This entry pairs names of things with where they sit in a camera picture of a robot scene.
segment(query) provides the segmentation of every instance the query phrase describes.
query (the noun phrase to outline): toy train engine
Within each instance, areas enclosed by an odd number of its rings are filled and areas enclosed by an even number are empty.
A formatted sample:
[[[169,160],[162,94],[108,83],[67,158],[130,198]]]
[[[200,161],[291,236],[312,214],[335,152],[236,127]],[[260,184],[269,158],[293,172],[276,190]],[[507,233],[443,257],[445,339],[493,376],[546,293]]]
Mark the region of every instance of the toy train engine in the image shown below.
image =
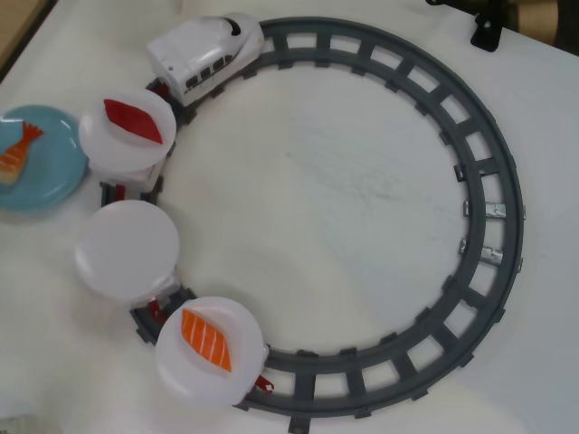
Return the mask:
[[[153,71],[188,106],[257,59],[260,24],[246,14],[206,16],[181,24],[148,45]]]

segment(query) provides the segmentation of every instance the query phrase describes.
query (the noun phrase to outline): salmon sushi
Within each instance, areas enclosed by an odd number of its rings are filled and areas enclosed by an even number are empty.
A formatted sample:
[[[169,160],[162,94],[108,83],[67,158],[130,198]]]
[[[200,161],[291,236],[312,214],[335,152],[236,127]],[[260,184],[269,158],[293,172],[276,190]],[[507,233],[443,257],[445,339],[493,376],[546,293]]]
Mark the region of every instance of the salmon sushi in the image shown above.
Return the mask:
[[[181,321],[183,338],[205,360],[225,371],[232,371],[229,349],[223,333],[195,312],[183,309]]]

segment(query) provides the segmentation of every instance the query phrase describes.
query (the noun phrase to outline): curved track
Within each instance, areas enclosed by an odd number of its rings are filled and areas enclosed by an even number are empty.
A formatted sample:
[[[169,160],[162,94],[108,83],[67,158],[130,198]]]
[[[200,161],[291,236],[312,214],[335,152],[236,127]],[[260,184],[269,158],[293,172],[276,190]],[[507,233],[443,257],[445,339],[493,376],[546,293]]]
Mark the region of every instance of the curved track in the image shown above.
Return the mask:
[[[348,21],[284,18],[263,22],[261,27],[266,39],[273,41],[274,50],[263,53],[254,63],[188,108],[179,107],[174,101],[169,101],[179,125],[189,123],[195,117],[196,108],[207,98],[216,98],[221,94],[227,82],[240,76],[248,79],[261,68],[278,65],[280,69],[287,69],[296,62],[304,61],[319,68],[326,68],[332,63],[346,65],[354,74],[372,74],[383,80],[386,88],[384,91],[406,93],[415,100],[415,107],[420,114],[430,115],[436,121],[441,128],[442,142],[451,146],[457,157],[458,164],[454,166],[457,181],[466,183],[469,196],[465,203],[465,216],[469,218],[470,231],[460,247],[462,261],[454,275],[449,276],[442,285],[438,301],[432,307],[424,309],[416,317],[413,326],[399,335],[384,337],[375,346],[364,349],[347,348],[338,354],[317,355],[308,351],[289,354],[271,348],[266,366],[273,370],[295,373],[294,394],[266,394],[254,390],[238,407],[243,410],[255,408],[291,416],[289,432],[307,433],[311,418],[345,415],[363,418],[369,416],[373,410],[399,401],[421,398],[431,385],[458,366],[465,366],[472,359],[474,349],[504,314],[504,305],[521,264],[525,211],[515,162],[494,118],[469,87],[430,54],[390,33]],[[315,34],[316,47],[289,48],[288,36],[296,33]],[[334,36],[360,41],[357,53],[331,49],[331,39]],[[392,69],[373,59],[375,50],[395,53],[402,61]],[[414,68],[434,77],[439,83],[438,87],[428,92],[410,80],[408,76]],[[449,96],[453,96],[464,107],[469,115],[466,120],[457,124],[442,107],[442,102]],[[467,137],[477,132],[484,137],[492,157],[479,161],[475,159]],[[498,218],[488,212],[485,203],[481,178],[487,175],[498,175],[500,179],[503,195],[500,206],[504,205],[506,211],[499,216],[505,221],[503,246],[483,246],[487,219]],[[493,247],[502,247],[502,251],[491,250]],[[470,288],[470,282],[481,261],[498,267],[498,274],[486,296]],[[476,309],[476,316],[463,334],[456,336],[444,321],[461,302]],[[408,351],[430,336],[441,346],[443,355],[417,371]],[[384,362],[393,364],[399,381],[368,392],[362,369]],[[329,373],[344,374],[348,395],[314,398],[316,376]]]

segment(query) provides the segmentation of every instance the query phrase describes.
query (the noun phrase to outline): white tablecloth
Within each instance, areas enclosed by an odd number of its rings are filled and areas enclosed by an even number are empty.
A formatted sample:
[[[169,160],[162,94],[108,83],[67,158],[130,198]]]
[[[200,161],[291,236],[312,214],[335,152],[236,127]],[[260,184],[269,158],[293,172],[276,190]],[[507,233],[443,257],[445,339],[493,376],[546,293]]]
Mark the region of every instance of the white tablecloth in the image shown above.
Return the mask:
[[[232,10],[335,16],[416,43],[493,113],[527,206],[523,271],[469,366],[417,402],[364,420],[313,420],[311,432],[573,431],[574,56],[509,31],[495,53],[480,51],[469,44],[472,17],[422,0],[185,0],[181,15],[168,0],[61,0],[0,86],[0,106],[45,103],[79,114],[103,90],[154,78],[148,41],[189,16]],[[466,223],[453,156],[412,105],[371,80],[300,66],[263,71],[208,102],[177,142],[160,205],[182,239],[180,276],[199,295],[243,302],[277,347],[337,351],[401,330],[458,263]],[[288,418],[191,409],[166,392],[127,307],[76,275],[72,247],[99,205],[89,176],[53,210],[0,214],[0,415],[37,412],[74,434],[286,432]],[[489,229],[489,242],[500,242],[499,231]],[[449,327],[468,318],[459,313]],[[420,367],[436,351],[426,344],[411,358]],[[267,374],[291,390],[291,376]],[[370,386],[392,376],[391,368],[365,372]],[[344,390],[324,377],[317,394]]]

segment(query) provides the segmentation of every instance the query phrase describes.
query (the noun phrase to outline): toy food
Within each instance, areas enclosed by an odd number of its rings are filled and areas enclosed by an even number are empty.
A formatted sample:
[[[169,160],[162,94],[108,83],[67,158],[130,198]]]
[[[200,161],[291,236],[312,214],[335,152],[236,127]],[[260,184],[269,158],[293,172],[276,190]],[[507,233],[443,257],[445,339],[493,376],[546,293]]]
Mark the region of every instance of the toy food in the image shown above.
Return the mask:
[[[183,338],[204,359],[225,371],[232,371],[229,349],[223,333],[191,310],[183,309]]]
[[[0,155],[0,184],[13,185],[24,169],[32,142],[44,132],[38,127],[22,123],[22,138]]]
[[[105,99],[104,103],[110,122],[129,133],[163,145],[163,138],[157,124],[146,111],[114,99]]]

